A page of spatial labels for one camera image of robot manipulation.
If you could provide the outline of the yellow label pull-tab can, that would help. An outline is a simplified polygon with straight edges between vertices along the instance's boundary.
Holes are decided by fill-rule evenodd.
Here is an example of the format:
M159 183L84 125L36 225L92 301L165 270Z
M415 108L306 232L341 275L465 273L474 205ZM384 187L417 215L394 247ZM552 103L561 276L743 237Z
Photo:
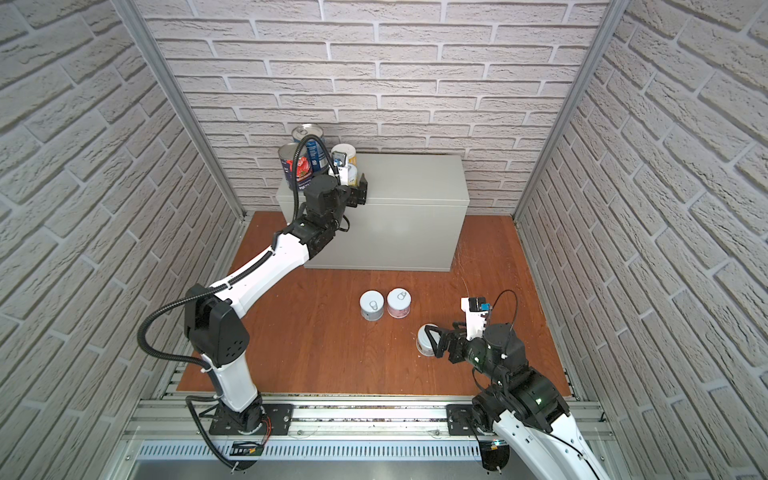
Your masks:
M340 181L344 186L358 185L358 169L355 164L347 164L339 169Z

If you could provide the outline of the blue label tin can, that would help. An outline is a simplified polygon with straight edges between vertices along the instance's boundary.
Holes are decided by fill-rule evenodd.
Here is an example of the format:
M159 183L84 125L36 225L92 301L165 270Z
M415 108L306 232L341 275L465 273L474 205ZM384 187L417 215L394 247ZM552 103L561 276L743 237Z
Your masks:
M307 149L312 170L324 172L328 168L328 157L322 127L313 123L300 124L292 130L291 135L296 143L300 143L307 136L310 136L310 139L305 141L304 146Z

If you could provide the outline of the white lid small can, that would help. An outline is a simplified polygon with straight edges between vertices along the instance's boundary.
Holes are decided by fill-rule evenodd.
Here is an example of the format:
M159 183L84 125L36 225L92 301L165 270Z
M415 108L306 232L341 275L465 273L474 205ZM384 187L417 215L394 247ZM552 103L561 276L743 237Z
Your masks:
M357 150L351 144L337 144L331 150L331 159L337 168L357 164Z

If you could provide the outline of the dark tomato label can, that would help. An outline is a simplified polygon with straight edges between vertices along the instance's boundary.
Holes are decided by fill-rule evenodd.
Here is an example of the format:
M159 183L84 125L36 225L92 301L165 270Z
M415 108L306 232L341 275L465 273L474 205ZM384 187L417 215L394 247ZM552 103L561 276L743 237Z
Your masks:
M314 169L306 147L301 149L298 159L295 159L298 146L296 142L281 146L278 149L278 157L289 187L304 190L311 183Z

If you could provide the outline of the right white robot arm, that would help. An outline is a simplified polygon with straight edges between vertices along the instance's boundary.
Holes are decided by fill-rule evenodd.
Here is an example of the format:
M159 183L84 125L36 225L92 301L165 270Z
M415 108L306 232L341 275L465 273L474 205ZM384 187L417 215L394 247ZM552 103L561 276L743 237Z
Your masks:
M533 368L510 324L494 324L471 339L463 329L425 327L437 358L466 362L489 385L472 399L469 428L503 439L539 479L607 479L554 384Z

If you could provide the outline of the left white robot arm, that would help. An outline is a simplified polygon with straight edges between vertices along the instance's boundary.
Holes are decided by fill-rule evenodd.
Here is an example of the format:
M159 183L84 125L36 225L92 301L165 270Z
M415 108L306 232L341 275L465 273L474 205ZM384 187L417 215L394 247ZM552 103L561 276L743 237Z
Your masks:
M195 285L185 306L185 335L201 355L202 371L212 381L219 411L242 434L257 431L264 411L246 361L250 336L242 319L269 289L313 259L342 229L345 210L367 200L368 181L354 186L322 175L304 190L297 217L275 233L262 253L209 288Z

